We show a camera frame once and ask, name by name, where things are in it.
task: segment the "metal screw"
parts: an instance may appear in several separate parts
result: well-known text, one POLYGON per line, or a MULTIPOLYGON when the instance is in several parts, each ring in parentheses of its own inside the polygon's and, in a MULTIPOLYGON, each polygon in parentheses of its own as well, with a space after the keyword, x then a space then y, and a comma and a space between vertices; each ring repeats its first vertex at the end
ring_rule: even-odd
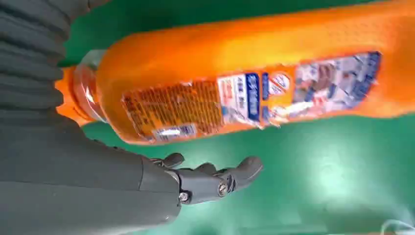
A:
POLYGON ((220 197, 226 196, 228 193, 228 185, 226 183, 220 183, 218 187, 218 194, 220 197))
POLYGON ((187 192, 179 193, 179 200, 180 202, 186 202, 187 200, 189 200, 189 194, 187 192))

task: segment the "barcode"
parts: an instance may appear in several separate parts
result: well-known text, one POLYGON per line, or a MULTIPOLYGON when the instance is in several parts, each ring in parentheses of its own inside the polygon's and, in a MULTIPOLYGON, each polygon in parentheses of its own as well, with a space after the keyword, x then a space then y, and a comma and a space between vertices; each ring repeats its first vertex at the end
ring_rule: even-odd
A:
POLYGON ((153 134, 158 141, 167 142, 177 138, 194 137, 197 129, 195 124, 180 125, 153 130, 153 134))

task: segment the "orange bottle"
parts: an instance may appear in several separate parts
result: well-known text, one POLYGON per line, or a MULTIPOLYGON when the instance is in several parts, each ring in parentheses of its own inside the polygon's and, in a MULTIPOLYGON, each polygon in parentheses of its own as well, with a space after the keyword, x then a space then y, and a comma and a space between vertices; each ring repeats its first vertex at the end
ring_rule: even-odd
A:
POLYGON ((414 42, 413 0, 139 33, 106 52, 92 99, 133 144, 390 118, 415 111, 414 42))

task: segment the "green surface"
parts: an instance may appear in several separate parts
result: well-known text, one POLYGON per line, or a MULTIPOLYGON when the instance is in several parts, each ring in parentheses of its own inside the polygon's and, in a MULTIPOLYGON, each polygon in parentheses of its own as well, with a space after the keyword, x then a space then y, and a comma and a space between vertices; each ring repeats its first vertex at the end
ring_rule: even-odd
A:
MULTIPOLYGON (((114 0, 74 24, 62 64, 78 63, 90 49, 132 32, 359 2, 365 1, 114 0)), ((263 159, 263 174, 243 192, 185 206, 174 223, 137 234, 362 233, 379 231, 387 218, 412 218, 414 120, 340 117, 151 147, 127 145, 102 123, 84 130, 148 157, 181 152, 190 167, 232 166, 247 155, 263 159)))

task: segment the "robotic hand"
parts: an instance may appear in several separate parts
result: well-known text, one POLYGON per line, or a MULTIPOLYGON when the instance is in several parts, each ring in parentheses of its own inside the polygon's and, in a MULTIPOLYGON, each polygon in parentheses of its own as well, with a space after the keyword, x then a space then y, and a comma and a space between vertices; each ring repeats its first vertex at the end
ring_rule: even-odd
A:
POLYGON ((174 169, 88 139, 56 107, 71 23, 106 0, 0 0, 0 234, 124 234, 173 221, 181 204, 217 200, 262 169, 174 169))
POLYGON ((174 170, 173 168, 184 162, 184 157, 180 153, 170 154, 164 160, 150 159, 150 161, 164 168, 179 183, 179 200, 182 204, 218 200, 228 193, 246 188, 263 169, 258 157, 247 157, 236 168, 219 171, 211 163, 204 163, 196 169, 174 170))

